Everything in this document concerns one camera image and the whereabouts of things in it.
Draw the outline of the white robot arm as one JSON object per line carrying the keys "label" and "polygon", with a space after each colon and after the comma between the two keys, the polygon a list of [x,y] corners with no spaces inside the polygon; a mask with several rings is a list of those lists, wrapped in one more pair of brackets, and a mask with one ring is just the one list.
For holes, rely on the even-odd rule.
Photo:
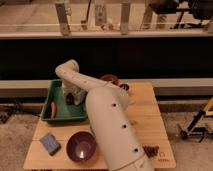
{"label": "white robot arm", "polygon": [[81,74],[75,60],[56,67],[56,75],[68,85],[87,92],[86,112],[109,171],[154,171],[125,110],[128,93],[117,85]]}

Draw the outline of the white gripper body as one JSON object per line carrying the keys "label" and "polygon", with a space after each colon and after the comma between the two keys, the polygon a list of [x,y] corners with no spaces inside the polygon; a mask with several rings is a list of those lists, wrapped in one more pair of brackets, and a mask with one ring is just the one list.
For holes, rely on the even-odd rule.
{"label": "white gripper body", "polygon": [[63,81],[62,82],[62,91],[63,91],[64,96],[71,94],[74,98],[76,98],[79,93],[79,87],[72,83],[68,83],[67,81]]}

